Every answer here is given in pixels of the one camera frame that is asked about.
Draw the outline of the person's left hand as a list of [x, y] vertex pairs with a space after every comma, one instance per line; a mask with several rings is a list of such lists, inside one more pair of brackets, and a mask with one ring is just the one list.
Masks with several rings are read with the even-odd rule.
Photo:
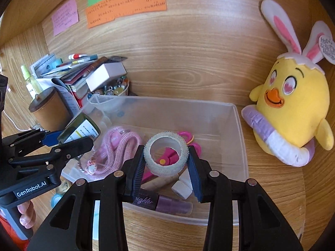
[[33, 203], [31, 201], [26, 201], [17, 206], [18, 211], [21, 213], [20, 223], [26, 229], [30, 229], [34, 226], [36, 221], [36, 212], [34, 210]]

